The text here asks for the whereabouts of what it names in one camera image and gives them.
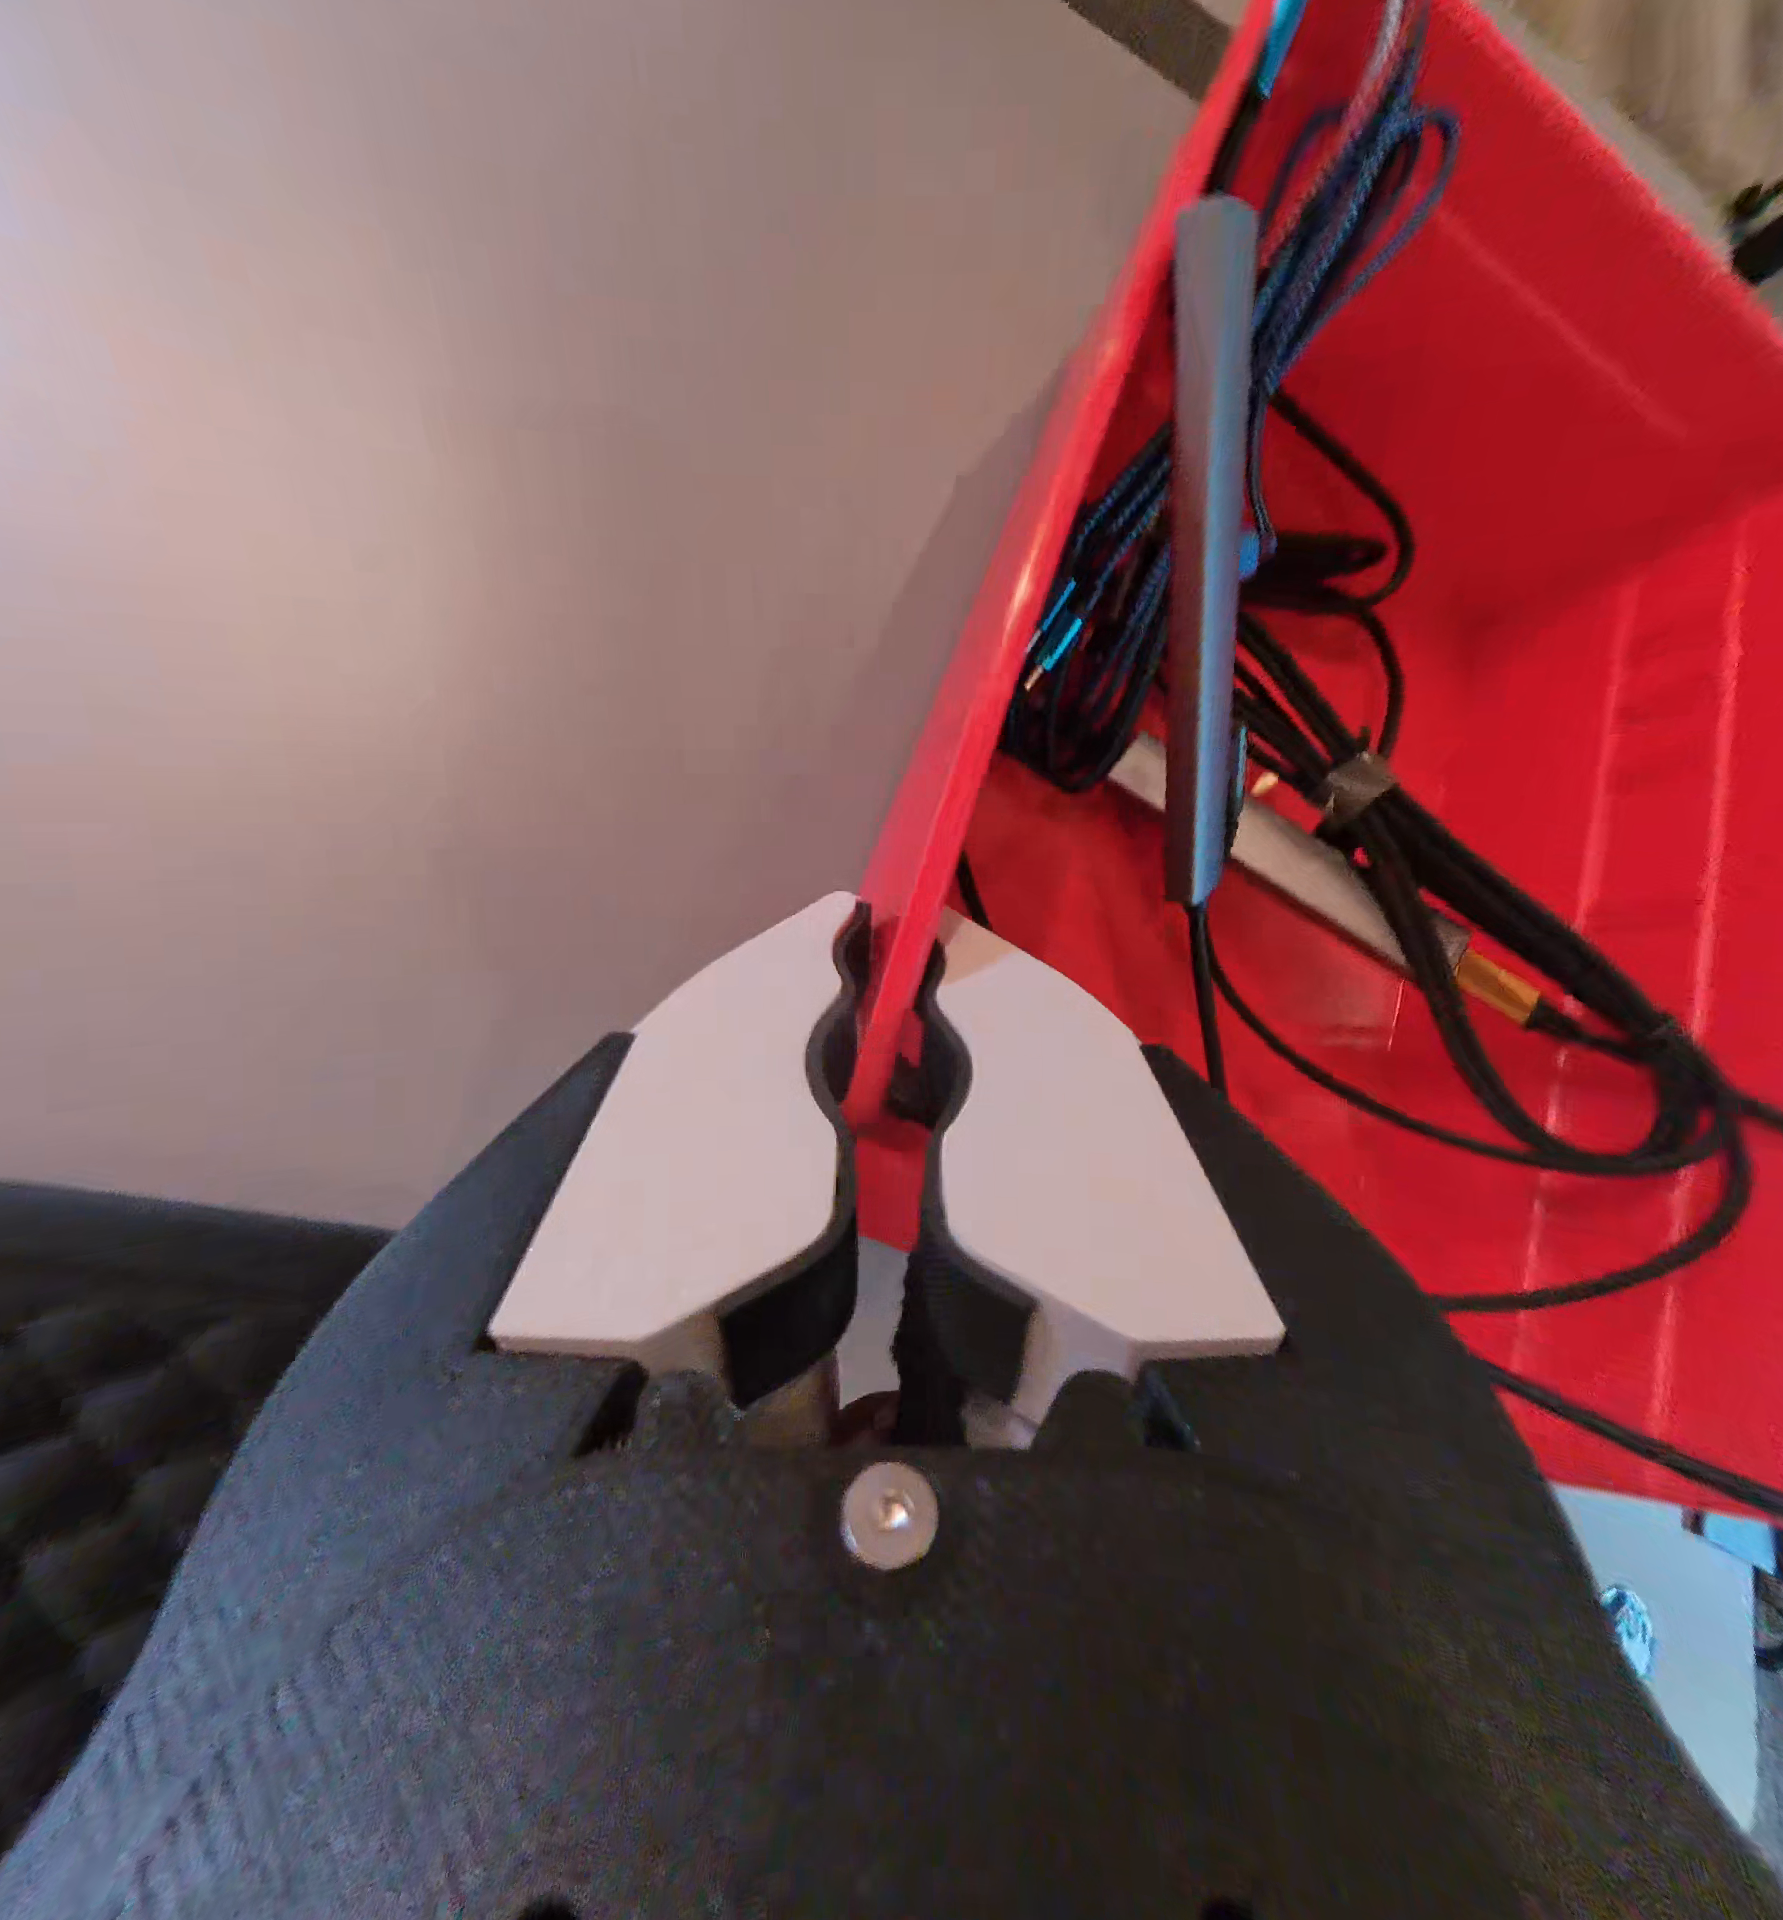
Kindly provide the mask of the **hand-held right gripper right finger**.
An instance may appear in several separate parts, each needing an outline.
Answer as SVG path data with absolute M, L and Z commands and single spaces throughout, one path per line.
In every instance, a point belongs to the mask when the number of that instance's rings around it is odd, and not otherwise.
M 1127 1025 L 944 916 L 917 999 L 933 1113 L 899 1436 L 1028 1448 L 1071 1381 L 1260 1359 L 1285 1322 Z

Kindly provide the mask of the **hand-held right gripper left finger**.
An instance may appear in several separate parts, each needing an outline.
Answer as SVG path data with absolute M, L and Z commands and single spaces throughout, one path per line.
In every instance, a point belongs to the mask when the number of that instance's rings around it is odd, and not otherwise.
M 833 1356 L 859 1293 L 843 1098 L 869 960 L 869 913 L 829 893 L 638 1021 L 493 1310 L 493 1349 L 703 1375 L 737 1408 Z

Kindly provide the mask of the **long grey multiport hub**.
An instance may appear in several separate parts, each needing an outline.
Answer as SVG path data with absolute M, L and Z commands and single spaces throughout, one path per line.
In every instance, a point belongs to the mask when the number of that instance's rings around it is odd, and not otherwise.
M 1172 230 L 1167 900 L 1202 907 L 1235 793 L 1233 666 L 1247 538 L 1257 217 L 1227 194 Z

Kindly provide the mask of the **red plastic bin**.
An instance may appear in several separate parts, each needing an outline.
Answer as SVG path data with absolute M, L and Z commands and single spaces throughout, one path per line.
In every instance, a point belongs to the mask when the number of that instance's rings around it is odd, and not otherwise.
M 1156 425 L 1167 223 L 1264 45 L 1250 4 L 1080 348 L 973 538 L 969 611 L 872 851 L 861 1228 L 908 1249 L 929 1122 L 922 938 L 972 840 L 998 932 L 1139 1041 L 1202 1064 L 1162 830 L 991 762 L 1076 509 Z M 1392 756 L 1415 807 L 1576 927 L 1783 1112 L 1783 334 L 1478 4 L 1429 4 L 1423 97 L 1457 159 L 1417 238 L 1317 339 L 1291 396 L 1406 511 Z M 1224 1010 L 1231 1098 L 1409 1265 L 1508 1375 L 1783 1486 L 1783 1137 L 1733 1118 L 1749 1207 L 1659 1282 L 1521 1302 L 1713 1218 L 1716 1164 L 1482 1164 L 1354 1113 Z

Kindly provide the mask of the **black mesh pad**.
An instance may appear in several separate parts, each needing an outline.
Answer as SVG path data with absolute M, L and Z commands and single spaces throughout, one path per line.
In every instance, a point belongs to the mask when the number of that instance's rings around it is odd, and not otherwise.
M 0 1860 L 383 1228 L 0 1184 Z

